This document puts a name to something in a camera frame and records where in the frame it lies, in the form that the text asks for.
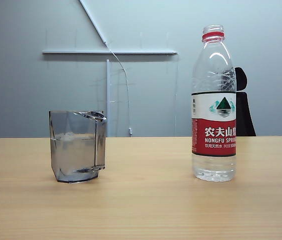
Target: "water bottle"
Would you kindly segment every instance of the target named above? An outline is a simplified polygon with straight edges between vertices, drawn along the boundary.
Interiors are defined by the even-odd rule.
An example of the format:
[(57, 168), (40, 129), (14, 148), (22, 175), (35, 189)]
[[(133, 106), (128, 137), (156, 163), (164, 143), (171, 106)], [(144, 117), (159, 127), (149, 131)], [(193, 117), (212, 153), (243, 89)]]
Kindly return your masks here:
[(236, 75), (222, 25), (203, 30), (193, 71), (192, 162), (202, 180), (224, 182), (236, 172)]

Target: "wire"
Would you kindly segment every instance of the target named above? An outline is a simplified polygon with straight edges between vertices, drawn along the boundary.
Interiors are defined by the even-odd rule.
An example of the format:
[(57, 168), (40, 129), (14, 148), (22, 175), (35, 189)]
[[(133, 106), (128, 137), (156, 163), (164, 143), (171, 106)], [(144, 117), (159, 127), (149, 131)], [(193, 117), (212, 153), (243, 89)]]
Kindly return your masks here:
[(104, 45), (110, 50), (110, 52), (114, 55), (114, 57), (116, 58), (116, 60), (119, 62), (119, 64), (121, 65), (124, 73), (125, 73), (125, 79), (126, 79), (126, 90), (127, 90), (127, 108), (128, 108), (128, 125), (129, 125), (129, 135), (130, 137), (132, 136), (132, 128), (131, 128), (131, 111), (130, 111), (130, 98), (129, 98), (129, 83), (128, 83), (128, 78), (127, 78), (127, 73), (125, 68), (123, 67), (121, 61), (119, 60), (119, 58), (114, 54), (114, 52), (110, 49), (110, 47), (107, 45), (107, 42), (103, 36), (103, 34), (101, 33), (101, 31), (99, 30), (99, 28), (97, 27), (95, 21), (93, 20), (89, 10), (87, 9), (87, 5), (82, 1), (79, 0), (79, 2), (81, 3), (82, 7), (84, 8), (87, 16), (89, 17), (90, 21), (92, 22), (97, 34), (100, 36), (102, 42), (104, 43)]
[(120, 59), (115, 55), (115, 53), (109, 48), (109, 46), (104, 43), (106, 45), (106, 47), (110, 50), (110, 52), (114, 55), (114, 57), (116, 58), (116, 60), (119, 62), (119, 64), (121, 65), (124, 74), (125, 74), (125, 80), (126, 80), (126, 91), (127, 91), (127, 110), (128, 110), (128, 125), (129, 125), (129, 135), (130, 137), (132, 136), (132, 128), (131, 128), (131, 110), (130, 110), (130, 92), (129, 92), (129, 83), (128, 83), (128, 77), (127, 77), (127, 72), (125, 70), (125, 68), (123, 67)]

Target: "table surface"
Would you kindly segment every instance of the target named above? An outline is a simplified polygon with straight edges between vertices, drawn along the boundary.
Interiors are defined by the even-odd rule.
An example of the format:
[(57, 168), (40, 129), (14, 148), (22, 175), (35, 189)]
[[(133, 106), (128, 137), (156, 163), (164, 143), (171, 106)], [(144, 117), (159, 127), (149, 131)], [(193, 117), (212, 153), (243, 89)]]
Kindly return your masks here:
[(48, 138), (0, 138), (0, 239), (282, 239), (282, 136), (238, 137), (229, 182), (192, 175), (190, 137), (106, 139), (106, 169), (55, 180)]

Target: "white wall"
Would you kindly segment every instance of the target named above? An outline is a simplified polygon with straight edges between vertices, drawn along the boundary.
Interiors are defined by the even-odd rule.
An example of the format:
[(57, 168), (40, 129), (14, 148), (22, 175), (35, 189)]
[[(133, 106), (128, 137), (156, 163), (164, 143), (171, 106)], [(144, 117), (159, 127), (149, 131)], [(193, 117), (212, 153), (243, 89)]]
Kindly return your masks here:
[[(113, 50), (179, 52), (120, 57), (135, 136), (190, 135), (192, 68), (209, 24), (224, 25), (234, 65), (248, 76), (257, 135), (282, 135), (282, 0), (85, 2)], [(106, 59), (117, 101), (110, 134), (127, 136), (125, 78), (115, 59), (43, 56), (45, 48), (105, 50), (78, 0), (0, 0), (0, 137), (47, 137), (49, 110), (105, 110)]]

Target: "bottle neck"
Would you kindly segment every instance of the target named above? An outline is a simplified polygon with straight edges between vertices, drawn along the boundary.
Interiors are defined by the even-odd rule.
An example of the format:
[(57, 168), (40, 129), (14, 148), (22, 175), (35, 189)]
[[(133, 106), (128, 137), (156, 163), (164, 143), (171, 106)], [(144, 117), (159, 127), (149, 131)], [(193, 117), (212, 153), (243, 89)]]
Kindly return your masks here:
[(208, 37), (204, 38), (202, 42), (204, 44), (215, 44), (215, 43), (223, 43), (224, 42), (224, 37), (223, 36), (213, 36), (213, 37)]
[(221, 31), (212, 31), (207, 32), (202, 36), (202, 42), (208, 43), (208, 42), (222, 42), (224, 41), (224, 33)]

